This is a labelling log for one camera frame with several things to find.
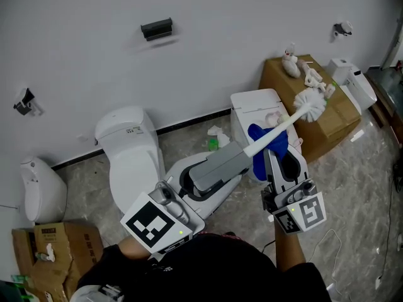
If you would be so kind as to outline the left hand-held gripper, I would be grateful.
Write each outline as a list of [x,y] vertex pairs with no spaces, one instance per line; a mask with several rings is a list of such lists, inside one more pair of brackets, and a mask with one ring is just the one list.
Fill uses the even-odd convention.
[[149,253],[166,254],[191,240],[205,227],[204,219],[212,215],[229,197],[242,174],[228,181],[211,196],[188,196],[188,204],[178,195],[194,194],[195,186],[188,171],[206,160],[209,152],[178,160],[149,194],[141,193],[128,209],[121,224]]

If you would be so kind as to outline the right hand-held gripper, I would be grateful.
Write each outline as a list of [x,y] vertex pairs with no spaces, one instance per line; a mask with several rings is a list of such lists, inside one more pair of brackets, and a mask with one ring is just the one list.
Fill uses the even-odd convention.
[[288,146],[281,162],[266,148],[264,161],[273,186],[269,184],[261,191],[263,209],[273,215],[285,233],[306,232],[326,221],[322,193],[308,179],[307,162],[295,147]]

